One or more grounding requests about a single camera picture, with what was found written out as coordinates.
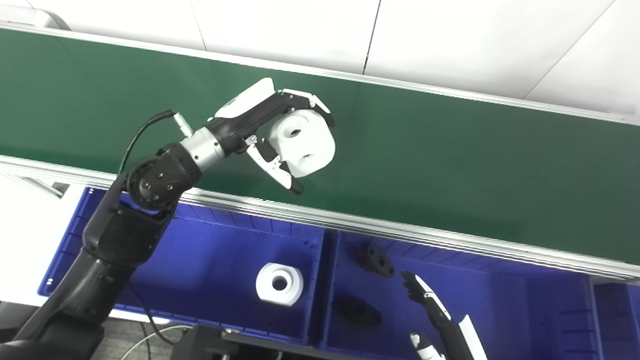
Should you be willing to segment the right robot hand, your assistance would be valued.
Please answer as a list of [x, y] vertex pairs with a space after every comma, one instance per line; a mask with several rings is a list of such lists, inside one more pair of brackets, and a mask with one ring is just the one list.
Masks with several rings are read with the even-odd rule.
[[421, 360], [486, 360], [487, 354], [470, 316], [456, 322], [436, 292], [419, 275], [402, 270], [400, 275], [410, 300], [421, 305], [439, 333], [445, 351], [439, 351], [424, 332], [410, 332], [409, 339]]

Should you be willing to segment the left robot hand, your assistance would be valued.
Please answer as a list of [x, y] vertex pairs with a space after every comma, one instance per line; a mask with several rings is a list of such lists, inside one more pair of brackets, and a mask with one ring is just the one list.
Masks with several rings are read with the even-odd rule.
[[232, 153], [247, 153], [282, 187], [299, 195], [304, 186], [298, 176], [292, 174], [274, 146], [259, 140], [256, 135], [258, 129], [272, 119], [301, 110], [314, 112], [329, 128], [335, 126], [333, 114], [318, 96], [295, 89], [276, 90], [272, 78], [265, 77], [218, 109], [205, 127], [226, 157]]

